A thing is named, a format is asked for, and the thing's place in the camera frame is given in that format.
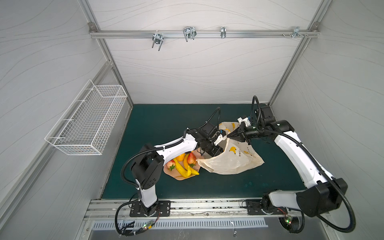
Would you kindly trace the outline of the cream banana print plastic bag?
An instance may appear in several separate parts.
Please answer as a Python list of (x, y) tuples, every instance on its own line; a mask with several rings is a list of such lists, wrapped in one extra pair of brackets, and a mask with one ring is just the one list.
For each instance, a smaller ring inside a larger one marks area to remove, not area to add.
[(219, 144), (223, 152), (216, 157), (203, 154), (197, 159), (199, 166), (210, 173), (219, 175), (236, 175), (264, 164), (263, 159), (251, 145), (224, 138)]

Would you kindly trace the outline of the yellow mango fruit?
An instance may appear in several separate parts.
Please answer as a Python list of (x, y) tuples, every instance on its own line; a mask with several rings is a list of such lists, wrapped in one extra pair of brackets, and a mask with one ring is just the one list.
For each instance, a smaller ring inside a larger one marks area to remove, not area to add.
[(175, 158), (175, 160), (178, 161), (178, 162), (183, 162), (185, 157), (186, 157), (186, 154), (181, 154), (181, 155), (177, 156)]

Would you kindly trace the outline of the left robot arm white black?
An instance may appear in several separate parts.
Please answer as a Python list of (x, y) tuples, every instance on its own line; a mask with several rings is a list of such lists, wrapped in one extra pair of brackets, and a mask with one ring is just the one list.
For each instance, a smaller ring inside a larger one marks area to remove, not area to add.
[(219, 143), (226, 136), (217, 126), (187, 128), (182, 137), (169, 143), (153, 146), (144, 145), (141, 151), (128, 159), (121, 169), (121, 179), (135, 187), (141, 206), (151, 214), (158, 205), (156, 183), (164, 166), (181, 154), (200, 149), (211, 157), (224, 150)]

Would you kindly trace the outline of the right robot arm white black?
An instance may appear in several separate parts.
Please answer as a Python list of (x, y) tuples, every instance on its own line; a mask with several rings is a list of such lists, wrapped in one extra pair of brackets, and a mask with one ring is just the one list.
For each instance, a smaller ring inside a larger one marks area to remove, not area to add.
[[(229, 139), (238, 142), (251, 143), (252, 139), (271, 137), (275, 144), (286, 154), (299, 173), (306, 189), (304, 191), (272, 191), (264, 198), (262, 204), (266, 213), (272, 209), (283, 207), (300, 211), (308, 217), (317, 217), (329, 227), (342, 233), (351, 233), (357, 225), (356, 217), (351, 203), (345, 193), (347, 183), (336, 179), (314, 158), (304, 146), (294, 128), (288, 121), (281, 120), (266, 124), (246, 126), (241, 123), (238, 128), (228, 135)], [(345, 204), (350, 223), (347, 227), (338, 227), (322, 214), (337, 210)]]

